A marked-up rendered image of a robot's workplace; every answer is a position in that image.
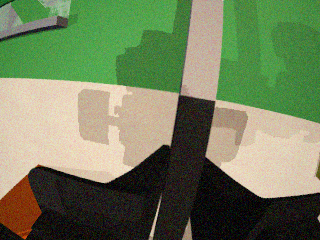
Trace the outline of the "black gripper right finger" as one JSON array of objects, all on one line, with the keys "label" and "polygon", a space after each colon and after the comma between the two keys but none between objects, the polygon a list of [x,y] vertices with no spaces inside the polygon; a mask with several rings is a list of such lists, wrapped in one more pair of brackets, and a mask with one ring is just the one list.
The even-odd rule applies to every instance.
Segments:
[{"label": "black gripper right finger", "polygon": [[320,193],[263,197],[204,157],[191,212],[192,240],[253,240],[265,227],[320,216]]}]

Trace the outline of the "green putting mat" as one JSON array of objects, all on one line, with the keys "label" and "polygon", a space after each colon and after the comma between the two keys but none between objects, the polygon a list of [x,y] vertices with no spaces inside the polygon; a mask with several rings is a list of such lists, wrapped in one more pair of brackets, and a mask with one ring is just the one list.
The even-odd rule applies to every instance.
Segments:
[{"label": "green putting mat", "polygon": [[[36,0],[0,7],[0,32]],[[320,0],[224,0],[216,100],[320,124]],[[0,41],[0,79],[180,92],[191,0],[71,0],[68,27]]]}]

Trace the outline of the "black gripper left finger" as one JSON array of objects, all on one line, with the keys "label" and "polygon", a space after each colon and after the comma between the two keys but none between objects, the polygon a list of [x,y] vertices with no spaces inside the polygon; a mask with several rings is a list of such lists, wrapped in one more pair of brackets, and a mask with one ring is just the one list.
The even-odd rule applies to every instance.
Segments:
[{"label": "black gripper left finger", "polygon": [[28,181],[44,209],[93,228],[120,233],[124,240],[149,240],[167,171],[169,145],[163,145],[109,183],[32,168]]}]

